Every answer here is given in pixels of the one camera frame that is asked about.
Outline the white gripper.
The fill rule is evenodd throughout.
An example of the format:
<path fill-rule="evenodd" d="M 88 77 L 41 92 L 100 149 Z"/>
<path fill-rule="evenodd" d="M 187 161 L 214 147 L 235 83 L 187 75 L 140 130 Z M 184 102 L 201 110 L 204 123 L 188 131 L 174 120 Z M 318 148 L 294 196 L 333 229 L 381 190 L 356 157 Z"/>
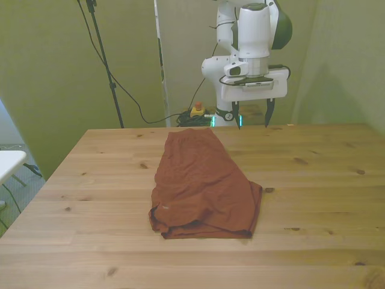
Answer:
<path fill-rule="evenodd" d="M 275 99 L 284 98 L 288 92 L 288 69 L 279 68 L 270 70 L 264 76 L 258 77 L 227 77 L 219 79 L 222 87 L 223 101 L 232 102 L 232 113 L 238 129 L 241 129 L 239 102 L 266 100 L 264 124 L 267 128 L 274 113 Z"/>

